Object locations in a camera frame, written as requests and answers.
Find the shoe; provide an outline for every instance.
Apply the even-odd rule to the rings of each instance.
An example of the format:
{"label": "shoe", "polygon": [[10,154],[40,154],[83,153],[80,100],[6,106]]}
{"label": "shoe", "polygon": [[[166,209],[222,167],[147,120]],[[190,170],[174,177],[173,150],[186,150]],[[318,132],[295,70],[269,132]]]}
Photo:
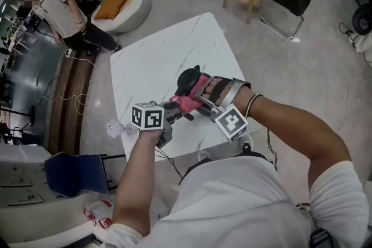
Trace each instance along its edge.
{"label": "shoe", "polygon": [[117,45],[117,47],[115,48],[115,50],[112,50],[111,53],[115,54],[116,52],[120,51],[121,49],[123,49],[121,47],[121,45]]}
{"label": "shoe", "polygon": [[85,52],[85,55],[86,57],[89,57],[89,56],[92,56],[92,55],[96,55],[98,54],[98,52],[101,50],[101,47],[100,46],[97,46],[97,49],[93,52],[93,51],[86,51]]}
{"label": "shoe", "polygon": [[198,152],[198,160],[199,161],[202,161],[203,159],[206,159],[206,158],[208,158],[210,161],[213,160],[212,155],[209,152],[207,152],[206,150],[201,150],[201,151]]}
{"label": "shoe", "polygon": [[240,137],[240,147],[242,150],[252,151],[253,149],[253,139],[250,134],[245,134]]}

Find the black pants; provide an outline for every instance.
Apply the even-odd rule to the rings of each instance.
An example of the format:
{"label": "black pants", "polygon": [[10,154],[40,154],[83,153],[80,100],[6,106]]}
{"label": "black pants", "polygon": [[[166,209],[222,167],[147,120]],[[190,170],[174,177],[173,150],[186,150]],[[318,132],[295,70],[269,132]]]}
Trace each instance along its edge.
{"label": "black pants", "polygon": [[[266,157],[264,157],[261,153],[258,153],[258,152],[253,152],[251,150],[243,150],[242,153],[236,155],[235,157],[239,157],[239,156],[255,156],[255,157],[261,157],[261,158],[264,158],[265,160]],[[194,164],[192,167],[189,167],[188,170],[186,171],[185,175],[183,176],[180,184],[182,183],[183,179],[195,168],[195,167],[198,167],[198,166],[201,166],[202,164],[205,164],[207,162],[211,162],[212,160],[209,159],[209,158],[204,158],[203,160],[199,161],[198,163]]]}
{"label": "black pants", "polygon": [[64,41],[65,44],[74,51],[95,52],[97,46],[112,51],[117,47],[116,41],[114,41],[110,34],[104,32],[90,22],[87,23],[85,34],[78,32],[71,37],[64,38]]}

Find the white shoe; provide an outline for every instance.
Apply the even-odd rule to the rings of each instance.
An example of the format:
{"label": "white shoe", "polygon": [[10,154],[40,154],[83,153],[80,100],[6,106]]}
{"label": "white shoe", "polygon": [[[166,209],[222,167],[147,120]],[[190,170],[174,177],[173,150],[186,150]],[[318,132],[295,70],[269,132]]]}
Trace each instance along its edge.
{"label": "white shoe", "polygon": [[211,161],[213,160],[212,155],[209,152],[207,152],[206,150],[199,151],[198,152],[198,160],[202,161],[204,158],[208,158]]}
{"label": "white shoe", "polygon": [[242,150],[253,150],[253,139],[250,134],[243,135],[239,141]]}

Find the black and white cube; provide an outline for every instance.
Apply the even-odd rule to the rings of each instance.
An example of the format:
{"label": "black and white cube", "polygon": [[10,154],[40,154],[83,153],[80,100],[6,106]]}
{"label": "black and white cube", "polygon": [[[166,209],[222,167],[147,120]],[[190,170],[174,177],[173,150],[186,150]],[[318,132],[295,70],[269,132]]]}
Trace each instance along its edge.
{"label": "black and white cube", "polygon": [[233,104],[230,104],[226,111],[218,116],[215,122],[229,142],[239,138],[248,126],[246,118]]}
{"label": "black and white cube", "polygon": [[132,105],[131,122],[140,130],[162,130],[164,126],[164,108],[151,103]]}

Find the blue chair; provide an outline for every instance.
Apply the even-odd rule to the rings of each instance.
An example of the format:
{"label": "blue chair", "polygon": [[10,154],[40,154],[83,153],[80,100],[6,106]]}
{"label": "blue chair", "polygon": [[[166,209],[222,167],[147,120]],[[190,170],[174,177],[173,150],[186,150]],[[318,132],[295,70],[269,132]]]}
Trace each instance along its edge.
{"label": "blue chair", "polygon": [[125,157],[125,154],[107,156],[78,155],[72,156],[65,152],[53,155],[44,162],[46,180],[49,188],[66,197],[74,197],[81,191],[108,194],[109,187],[104,160]]}

